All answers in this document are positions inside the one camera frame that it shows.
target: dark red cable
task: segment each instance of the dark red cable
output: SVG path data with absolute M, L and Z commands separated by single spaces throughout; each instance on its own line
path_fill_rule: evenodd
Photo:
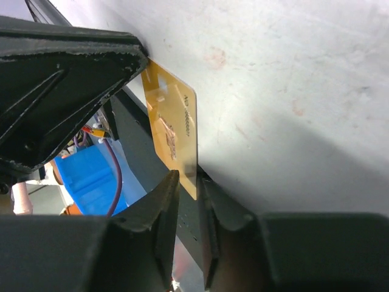
M 103 143 L 106 145 L 108 152 L 111 155 L 112 160 L 114 161 L 115 168 L 116 168 L 116 175 L 117 175 L 117 177 L 116 177 L 117 178 L 117 187 L 116 187 L 115 196 L 114 196 L 114 199 L 112 201 L 111 207 L 109 207 L 109 210 L 107 212 L 107 217 L 111 217 L 112 214 L 115 212 L 117 203 L 119 202 L 120 193 L 122 192 L 122 184 L 123 184 L 122 170 L 120 169 L 120 165 L 119 165 L 119 162 L 116 158 L 116 155 L 115 155 L 114 151 L 112 150 L 110 144 L 108 143 L 107 139 L 104 139 Z
M 85 143 L 86 143 L 86 132 L 83 131 L 82 134 L 83 134 L 83 140 L 82 140 L 81 143 L 78 143 L 77 135 L 75 135 L 75 136 L 73 137 L 73 143 L 74 143 L 74 145 L 75 145 L 77 148 L 80 148 L 81 146 L 85 146 Z

